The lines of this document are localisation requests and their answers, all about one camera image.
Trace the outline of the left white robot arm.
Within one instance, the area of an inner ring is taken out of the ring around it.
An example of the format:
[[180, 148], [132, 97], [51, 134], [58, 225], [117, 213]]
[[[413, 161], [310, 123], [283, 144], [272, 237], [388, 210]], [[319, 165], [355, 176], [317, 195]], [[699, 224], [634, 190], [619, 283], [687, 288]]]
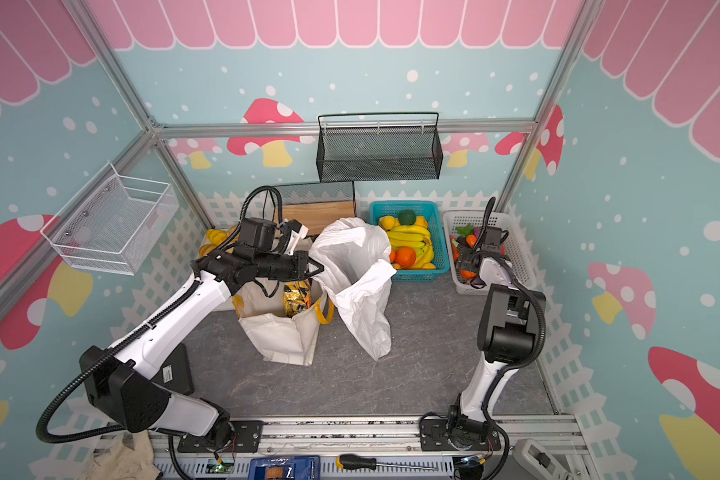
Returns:
[[[211, 451], [227, 448], [236, 433], [225, 409], [173, 392], [153, 378], [209, 313], [247, 285], [272, 298], [286, 284], [321, 273], [323, 265], [296, 248], [307, 232], [302, 223], [286, 218], [277, 188], [254, 189], [232, 233], [191, 262], [188, 280], [163, 306], [109, 347], [91, 347], [81, 356], [80, 374], [41, 413], [36, 437], [46, 444], [64, 444], [118, 431], [154, 430], [196, 437]], [[111, 424], [78, 433], [51, 432], [53, 415], [79, 387]]]

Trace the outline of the gold black snack bag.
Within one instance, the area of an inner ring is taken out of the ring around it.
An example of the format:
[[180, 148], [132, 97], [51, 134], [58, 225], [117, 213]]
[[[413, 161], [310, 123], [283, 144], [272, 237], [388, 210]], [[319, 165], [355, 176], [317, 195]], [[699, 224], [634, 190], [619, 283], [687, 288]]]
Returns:
[[284, 311], [287, 317], [294, 317], [312, 306], [312, 288], [309, 279], [288, 282], [283, 287]]

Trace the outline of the white plastic grocery bag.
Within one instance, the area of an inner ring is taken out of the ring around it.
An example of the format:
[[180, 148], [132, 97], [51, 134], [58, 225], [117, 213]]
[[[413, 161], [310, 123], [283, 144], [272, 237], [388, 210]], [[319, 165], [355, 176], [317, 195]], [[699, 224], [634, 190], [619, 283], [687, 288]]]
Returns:
[[323, 266], [316, 280], [360, 347], [375, 361], [389, 354], [391, 326], [385, 316], [392, 278], [386, 232], [360, 218], [342, 218], [327, 227], [309, 256]]

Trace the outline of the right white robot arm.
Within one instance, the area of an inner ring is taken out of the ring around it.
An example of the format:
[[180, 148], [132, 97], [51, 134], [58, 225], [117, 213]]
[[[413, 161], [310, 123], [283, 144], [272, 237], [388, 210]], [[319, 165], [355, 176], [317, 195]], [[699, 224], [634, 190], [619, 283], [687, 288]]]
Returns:
[[480, 361], [447, 415], [446, 438], [458, 450], [498, 446], [492, 419], [498, 398], [511, 376], [538, 358], [546, 340], [545, 296], [520, 280], [502, 252], [509, 233], [490, 224], [495, 203], [488, 201], [473, 240], [456, 238], [453, 255], [459, 275], [487, 292], [477, 333]]

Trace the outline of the white canvas tote bag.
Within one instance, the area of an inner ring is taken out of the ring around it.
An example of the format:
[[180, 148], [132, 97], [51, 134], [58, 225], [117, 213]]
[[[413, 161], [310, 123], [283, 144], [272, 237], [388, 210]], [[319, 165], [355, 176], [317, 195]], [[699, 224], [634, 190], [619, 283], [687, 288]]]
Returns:
[[272, 280], [248, 284], [232, 297], [232, 302], [245, 334], [266, 361], [310, 366], [319, 328], [332, 321], [334, 305], [319, 283], [311, 281], [312, 306], [287, 317], [284, 284]]

